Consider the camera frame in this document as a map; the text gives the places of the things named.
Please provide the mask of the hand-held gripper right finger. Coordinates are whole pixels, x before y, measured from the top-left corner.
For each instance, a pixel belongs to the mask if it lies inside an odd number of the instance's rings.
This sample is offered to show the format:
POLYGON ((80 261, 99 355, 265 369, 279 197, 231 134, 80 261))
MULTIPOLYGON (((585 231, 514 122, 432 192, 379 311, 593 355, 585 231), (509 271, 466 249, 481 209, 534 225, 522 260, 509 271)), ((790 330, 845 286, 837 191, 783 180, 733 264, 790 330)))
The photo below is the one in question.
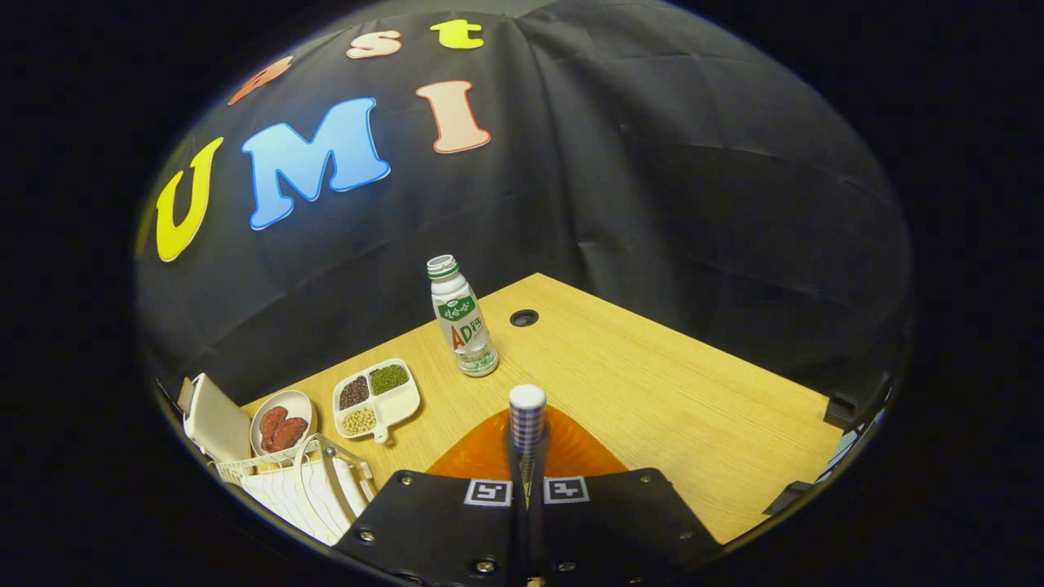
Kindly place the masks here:
POLYGON ((662 471, 630 469, 563 410, 545 410, 533 480, 533 571, 548 586, 665 586, 723 547, 662 471))

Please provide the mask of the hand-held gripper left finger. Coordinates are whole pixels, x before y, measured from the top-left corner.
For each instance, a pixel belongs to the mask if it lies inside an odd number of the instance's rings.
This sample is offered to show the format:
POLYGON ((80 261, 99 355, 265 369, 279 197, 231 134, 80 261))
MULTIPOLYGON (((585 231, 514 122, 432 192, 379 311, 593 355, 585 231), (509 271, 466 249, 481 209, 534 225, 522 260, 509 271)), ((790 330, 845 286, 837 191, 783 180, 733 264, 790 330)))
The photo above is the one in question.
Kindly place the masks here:
POLYGON ((428 471, 392 473, 335 549, 425 586, 520 586, 523 489, 511 413, 487 417, 428 471))

